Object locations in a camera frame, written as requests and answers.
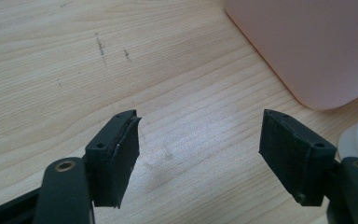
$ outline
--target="light wooden surface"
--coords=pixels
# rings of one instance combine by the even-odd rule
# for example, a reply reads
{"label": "light wooden surface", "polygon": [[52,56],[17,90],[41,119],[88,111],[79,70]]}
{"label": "light wooden surface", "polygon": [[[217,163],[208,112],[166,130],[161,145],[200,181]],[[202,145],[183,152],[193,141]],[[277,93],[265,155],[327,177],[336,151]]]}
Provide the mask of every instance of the light wooden surface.
{"label": "light wooden surface", "polygon": [[257,153],[264,108],[335,145],[358,120],[358,100],[296,101],[221,0],[0,1],[0,204],[137,109],[141,156],[97,223],[325,223],[327,200],[296,204]]}

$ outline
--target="wood grain surface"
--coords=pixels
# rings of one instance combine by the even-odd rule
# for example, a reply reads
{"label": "wood grain surface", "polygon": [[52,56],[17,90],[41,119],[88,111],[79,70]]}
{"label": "wood grain surface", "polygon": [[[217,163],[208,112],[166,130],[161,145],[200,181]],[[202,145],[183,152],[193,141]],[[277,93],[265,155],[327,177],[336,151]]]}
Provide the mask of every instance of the wood grain surface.
{"label": "wood grain surface", "polygon": [[0,204],[137,109],[141,156],[121,209],[97,223],[326,223],[258,154],[265,108],[337,144],[358,99],[301,105],[222,0],[0,1]]}

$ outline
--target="wooden table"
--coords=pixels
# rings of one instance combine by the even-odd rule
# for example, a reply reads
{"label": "wooden table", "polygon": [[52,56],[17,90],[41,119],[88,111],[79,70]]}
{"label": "wooden table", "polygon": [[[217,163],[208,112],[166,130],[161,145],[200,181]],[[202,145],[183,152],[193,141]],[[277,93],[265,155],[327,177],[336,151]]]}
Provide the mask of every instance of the wooden table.
{"label": "wooden table", "polygon": [[116,113],[137,109],[141,156],[122,208],[97,223],[325,223],[257,153],[264,108],[333,144],[358,100],[301,105],[222,0],[0,1],[0,204],[82,156]]}

